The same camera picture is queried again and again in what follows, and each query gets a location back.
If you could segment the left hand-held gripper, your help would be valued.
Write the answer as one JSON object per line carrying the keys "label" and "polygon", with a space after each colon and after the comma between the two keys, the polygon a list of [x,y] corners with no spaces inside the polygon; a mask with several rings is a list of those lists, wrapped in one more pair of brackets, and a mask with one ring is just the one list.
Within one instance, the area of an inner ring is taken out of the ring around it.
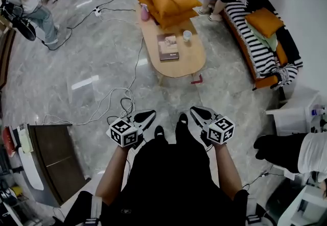
{"label": "left hand-held gripper", "polygon": [[128,123],[121,118],[117,118],[109,125],[106,135],[120,147],[132,147],[137,149],[144,140],[142,131],[145,131],[155,118],[155,110],[137,110],[132,113],[135,126],[133,123]]}

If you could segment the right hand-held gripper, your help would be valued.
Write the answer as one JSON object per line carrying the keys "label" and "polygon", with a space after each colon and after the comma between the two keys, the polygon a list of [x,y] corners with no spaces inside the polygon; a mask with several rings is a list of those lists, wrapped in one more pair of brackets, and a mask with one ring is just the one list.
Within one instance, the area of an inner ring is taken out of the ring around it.
{"label": "right hand-held gripper", "polygon": [[213,109],[203,106],[192,106],[190,114],[196,125],[202,128],[200,138],[206,146],[225,144],[233,137],[235,124],[227,116],[218,116]]}

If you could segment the brown photo cover book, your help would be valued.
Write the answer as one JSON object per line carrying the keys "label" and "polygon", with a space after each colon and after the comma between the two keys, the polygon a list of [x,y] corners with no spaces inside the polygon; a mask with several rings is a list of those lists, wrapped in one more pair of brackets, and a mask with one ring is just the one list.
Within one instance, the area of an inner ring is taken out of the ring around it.
{"label": "brown photo cover book", "polygon": [[157,42],[160,61],[179,59],[177,39],[174,34],[157,35]]}

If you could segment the person's left forearm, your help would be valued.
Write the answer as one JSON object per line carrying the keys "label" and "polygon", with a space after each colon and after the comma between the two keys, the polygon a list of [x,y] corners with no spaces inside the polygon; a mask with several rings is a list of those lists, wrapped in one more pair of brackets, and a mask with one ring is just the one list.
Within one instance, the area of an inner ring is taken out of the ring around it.
{"label": "person's left forearm", "polygon": [[130,146],[115,149],[102,178],[97,186],[95,195],[102,198],[106,205],[111,205],[122,189],[125,165]]}

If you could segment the light wooden coffee table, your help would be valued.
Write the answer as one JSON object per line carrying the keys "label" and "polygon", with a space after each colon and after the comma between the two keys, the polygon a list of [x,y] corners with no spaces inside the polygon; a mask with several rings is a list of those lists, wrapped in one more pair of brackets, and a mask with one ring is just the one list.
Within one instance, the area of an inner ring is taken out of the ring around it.
{"label": "light wooden coffee table", "polygon": [[[164,78],[180,78],[193,75],[201,70],[206,62],[206,53],[201,39],[190,19],[163,30],[160,26],[156,25],[153,18],[150,18],[148,21],[141,20],[140,4],[135,4],[135,10],[150,61],[158,77],[159,85],[162,84]],[[192,32],[189,42],[184,42],[183,40],[183,32],[185,30]],[[157,42],[157,35],[160,34],[174,34],[176,36],[179,52],[178,60],[160,61]]]}

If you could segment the black white patterned sofa throw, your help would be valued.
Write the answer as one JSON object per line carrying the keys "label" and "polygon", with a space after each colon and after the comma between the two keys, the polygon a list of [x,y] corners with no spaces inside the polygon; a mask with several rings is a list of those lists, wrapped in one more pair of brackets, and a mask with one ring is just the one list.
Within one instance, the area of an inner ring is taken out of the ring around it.
{"label": "black white patterned sofa throw", "polygon": [[262,79],[275,75],[277,82],[270,88],[277,89],[295,80],[303,61],[285,24],[275,32],[278,40],[275,52],[258,41],[246,25],[245,16],[261,8],[268,9],[282,21],[269,0],[236,0],[228,3],[224,11],[246,43],[256,77]]}

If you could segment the person's right black shoe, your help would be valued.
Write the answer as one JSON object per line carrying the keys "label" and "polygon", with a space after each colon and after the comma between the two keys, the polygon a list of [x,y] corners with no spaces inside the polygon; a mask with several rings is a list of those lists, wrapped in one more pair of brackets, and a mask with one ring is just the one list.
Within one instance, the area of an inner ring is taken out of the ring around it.
{"label": "person's right black shoe", "polygon": [[175,133],[176,134],[180,134],[180,133],[184,134],[184,133],[189,132],[188,122],[189,121],[188,121],[187,115],[184,112],[182,112],[179,115],[179,120],[176,125]]}

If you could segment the person's black shoe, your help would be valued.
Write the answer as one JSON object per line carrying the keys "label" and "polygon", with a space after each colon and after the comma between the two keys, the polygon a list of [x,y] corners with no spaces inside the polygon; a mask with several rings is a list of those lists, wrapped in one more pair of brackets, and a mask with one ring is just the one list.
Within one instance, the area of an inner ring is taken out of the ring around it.
{"label": "person's black shoe", "polygon": [[179,115],[179,120],[176,125],[175,133],[176,134],[180,134],[180,133],[184,134],[184,133],[189,132],[188,122],[189,121],[188,121],[187,115],[184,112],[182,112]]}
{"label": "person's black shoe", "polygon": [[154,131],[154,140],[155,140],[155,142],[159,142],[161,144],[167,144],[168,143],[167,140],[166,140],[166,137],[165,137],[164,129],[160,125],[158,125],[155,128],[155,131]]}

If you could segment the person's left black shoe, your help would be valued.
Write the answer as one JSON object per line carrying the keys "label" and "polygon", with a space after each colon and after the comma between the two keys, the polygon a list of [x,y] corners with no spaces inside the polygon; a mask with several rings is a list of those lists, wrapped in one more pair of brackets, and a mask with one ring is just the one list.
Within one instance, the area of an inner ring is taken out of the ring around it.
{"label": "person's left black shoe", "polygon": [[155,131],[154,131],[154,140],[155,140],[155,142],[159,142],[161,144],[167,144],[168,143],[167,140],[166,140],[166,137],[165,137],[164,129],[160,125],[158,125],[155,128]]}

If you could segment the white cabinet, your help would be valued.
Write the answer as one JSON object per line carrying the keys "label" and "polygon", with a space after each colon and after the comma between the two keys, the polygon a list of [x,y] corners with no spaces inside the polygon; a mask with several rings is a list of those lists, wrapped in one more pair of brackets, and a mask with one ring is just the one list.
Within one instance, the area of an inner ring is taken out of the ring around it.
{"label": "white cabinet", "polygon": [[278,136],[297,133],[321,133],[327,130],[327,115],[312,116],[311,111],[320,107],[327,108],[327,99],[319,93],[308,93],[292,97],[279,108],[267,110],[272,115]]}

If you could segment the dark brown cabinet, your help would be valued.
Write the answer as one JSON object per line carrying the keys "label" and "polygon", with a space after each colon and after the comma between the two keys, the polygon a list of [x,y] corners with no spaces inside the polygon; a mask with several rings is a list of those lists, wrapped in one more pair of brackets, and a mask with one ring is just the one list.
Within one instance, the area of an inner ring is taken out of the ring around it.
{"label": "dark brown cabinet", "polygon": [[69,126],[28,125],[32,158],[43,184],[42,190],[29,185],[38,203],[59,208],[89,182],[75,154]]}

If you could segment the light green knit blanket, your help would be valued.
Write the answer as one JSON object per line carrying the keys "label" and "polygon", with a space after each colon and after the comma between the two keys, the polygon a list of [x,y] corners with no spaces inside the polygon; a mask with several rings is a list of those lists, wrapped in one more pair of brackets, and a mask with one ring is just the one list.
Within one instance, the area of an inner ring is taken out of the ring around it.
{"label": "light green knit blanket", "polygon": [[270,38],[267,38],[263,36],[256,28],[254,28],[250,23],[245,20],[246,25],[249,27],[249,29],[253,32],[253,34],[256,36],[259,42],[262,43],[267,48],[270,48],[273,52],[276,51],[276,48],[278,46],[278,40],[276,33],[274,33]]}

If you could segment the pink spray bottle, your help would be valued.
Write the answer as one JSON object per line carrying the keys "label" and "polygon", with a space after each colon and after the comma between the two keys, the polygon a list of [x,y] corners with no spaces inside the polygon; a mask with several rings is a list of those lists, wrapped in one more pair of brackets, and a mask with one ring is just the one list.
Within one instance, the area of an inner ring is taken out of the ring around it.
{"label": "pink spray bottle", "polygon": [[148,6],[146,4],[141,4],[141,20],[148,21],[150,18],[150,13],[148,10]]}

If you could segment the white curved panel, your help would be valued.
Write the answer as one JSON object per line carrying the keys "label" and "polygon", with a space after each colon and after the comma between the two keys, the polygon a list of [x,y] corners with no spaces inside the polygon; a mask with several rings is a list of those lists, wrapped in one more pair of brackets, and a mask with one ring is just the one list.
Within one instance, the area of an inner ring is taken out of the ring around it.
{"label": "white curved panel", "polygon": [[44,186],[33,161],[32,154],[24,153],[22,147],[18,148],[18,154],[30,185],[36,190],[44,190]]}

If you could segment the white desk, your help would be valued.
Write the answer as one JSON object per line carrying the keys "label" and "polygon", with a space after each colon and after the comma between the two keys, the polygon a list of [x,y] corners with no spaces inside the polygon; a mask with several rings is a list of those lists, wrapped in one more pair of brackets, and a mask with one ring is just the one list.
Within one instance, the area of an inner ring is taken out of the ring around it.
{"label": "white desk", "polygon": [[327,211],[327,199],[319,188],[306,185],[280,216],[277,226],[306,226],[320,221]]}

